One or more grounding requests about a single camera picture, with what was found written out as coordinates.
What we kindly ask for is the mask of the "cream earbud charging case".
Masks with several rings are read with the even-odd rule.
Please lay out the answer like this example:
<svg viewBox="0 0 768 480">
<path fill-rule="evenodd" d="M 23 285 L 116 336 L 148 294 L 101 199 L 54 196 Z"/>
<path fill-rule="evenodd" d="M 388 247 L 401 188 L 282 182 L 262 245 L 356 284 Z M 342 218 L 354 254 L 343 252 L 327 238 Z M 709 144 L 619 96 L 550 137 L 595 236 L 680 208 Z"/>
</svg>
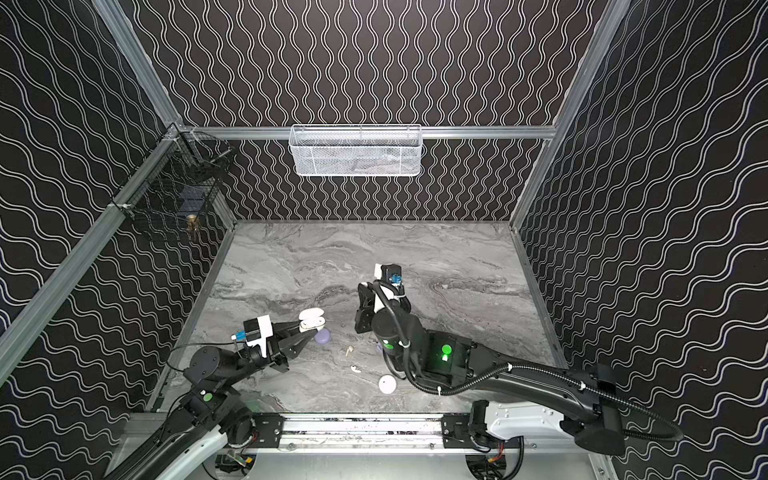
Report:
<svg viewBox="0 0 768 480">
<path fill-rule="evenodd" d="M 301 333 L 322 330 L 325 328 L 326 323 L 324 310 L 319 307 L 305 309 L 300 312 L 299 321 L 299 331 Z"/>
</svg>

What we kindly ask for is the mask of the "purple round earbud case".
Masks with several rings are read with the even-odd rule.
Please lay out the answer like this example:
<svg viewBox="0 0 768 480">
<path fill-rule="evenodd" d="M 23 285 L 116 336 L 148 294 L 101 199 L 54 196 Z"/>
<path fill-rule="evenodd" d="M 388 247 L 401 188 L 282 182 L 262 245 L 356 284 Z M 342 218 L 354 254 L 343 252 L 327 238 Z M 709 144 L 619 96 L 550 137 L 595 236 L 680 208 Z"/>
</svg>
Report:
<svg viewBox="0 0 768 480">
<path fill-rule="evenodd" d="M 314 340 L 320 345 L 325 345 L 331 340 L 331 332 L 328 329 L 320 329 L 314 336 Z"/>
</svg>

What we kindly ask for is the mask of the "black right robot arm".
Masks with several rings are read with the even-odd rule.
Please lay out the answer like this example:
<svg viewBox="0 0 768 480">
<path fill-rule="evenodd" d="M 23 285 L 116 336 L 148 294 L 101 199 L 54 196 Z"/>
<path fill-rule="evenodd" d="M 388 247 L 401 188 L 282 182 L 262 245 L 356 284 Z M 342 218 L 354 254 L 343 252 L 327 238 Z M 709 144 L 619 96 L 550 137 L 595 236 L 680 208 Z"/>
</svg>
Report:
<svg viewBox="0 0 768 480">
<path fill-rule="evenodd" d="M 355 329 L 371 332 L 394 375 L 428 395 L 487 391 L 532 402 L 562 418 L 560 428 L 587 451 L 621 455 L 628 439 L 676 444 L 682 428 L 619 395 L 614 370 L 557 368 L 503 354 L 466 337 L 425 328 L 400 285 L 357 287 Z"/>
</svg>

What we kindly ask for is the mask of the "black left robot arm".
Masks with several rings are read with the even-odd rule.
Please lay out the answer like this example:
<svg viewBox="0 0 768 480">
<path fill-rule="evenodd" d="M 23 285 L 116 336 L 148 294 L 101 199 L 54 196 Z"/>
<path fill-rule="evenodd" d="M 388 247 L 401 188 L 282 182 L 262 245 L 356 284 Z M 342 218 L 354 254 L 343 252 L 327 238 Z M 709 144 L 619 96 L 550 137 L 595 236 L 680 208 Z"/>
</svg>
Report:
<svg viewBox="0 0 768 480">
<path fill-rule="evenodd" d="M 249 445 L 259 426 L 235 385 L 268 367 L 287 371 L 289 361 L 325 328 L 322 317 L 273 323 L 264 315 L 245 321 L 232 335 L 232 350 L 202 343 L 182 370 L 190 389 L 160 427 L 106 477 L 184 479 L 218 450 Z"/>
</svg>

